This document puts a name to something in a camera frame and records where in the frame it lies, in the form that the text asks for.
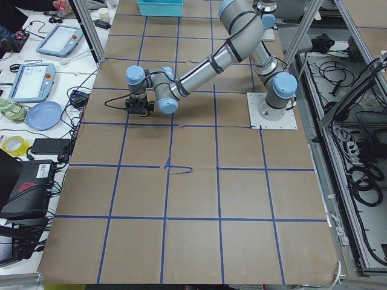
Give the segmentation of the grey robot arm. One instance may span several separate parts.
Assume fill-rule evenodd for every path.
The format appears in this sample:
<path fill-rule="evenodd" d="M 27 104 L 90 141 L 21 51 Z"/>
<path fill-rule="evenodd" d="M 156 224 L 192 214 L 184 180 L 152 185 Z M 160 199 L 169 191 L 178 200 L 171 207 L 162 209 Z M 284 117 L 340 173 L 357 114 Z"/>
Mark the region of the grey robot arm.
<path fill-rule="evenodd" d="M 129 94 L 125 110 L 147 115 L 158 106 L 164 114 L 173 114 L 178 102 L 210 79 L 222 74 L 234 63 L 251 58 L 255 73 L 267 90 L 261 115 L 278 120 L 294 97 L 298 82 L 294 75 L 279 67 L 277 59 L 264 44 L 263 17 L 247 1 L 223 1 L 218 15 L 229 37 L 212 54 L 177 79 L 170 67 L 143 69 L 132 65 L 126 70 Z"/>
<path fill-rule="evenodd" d="M 277 9 L 275 0 L 258 0 L 253 1 L 252 7 L 260 15 L 263 30 L 271 29 L 275 26 L 274 12 Z"/>

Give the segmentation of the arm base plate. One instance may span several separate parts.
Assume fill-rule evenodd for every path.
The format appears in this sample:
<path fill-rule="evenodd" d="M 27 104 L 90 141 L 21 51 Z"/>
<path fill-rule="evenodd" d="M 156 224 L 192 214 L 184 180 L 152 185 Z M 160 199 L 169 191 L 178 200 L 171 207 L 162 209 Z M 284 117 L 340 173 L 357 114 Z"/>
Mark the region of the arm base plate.
<path fill-rule="evenodd" d="M 298 126 L 288 101 L 285 108 L 273 109 L 265 102 L 266 93 L 248 92 L 250 127 L 262 130 L 297 130 Z"/>

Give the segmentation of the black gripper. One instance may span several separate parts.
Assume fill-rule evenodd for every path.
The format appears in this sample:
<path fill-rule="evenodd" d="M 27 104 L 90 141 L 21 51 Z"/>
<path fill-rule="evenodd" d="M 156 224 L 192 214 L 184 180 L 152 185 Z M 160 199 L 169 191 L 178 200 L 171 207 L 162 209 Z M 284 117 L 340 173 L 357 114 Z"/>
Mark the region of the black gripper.
<path fill-rule="evenodd" d="M 144 98 L 136 98 L 133 96 L 129 96 L 128 99 L 125 100 L 125 110 L 130 114 L 140 115 L 145 112 L 154 112 L 155 102 L 149 101 L 147 97 Z"/>

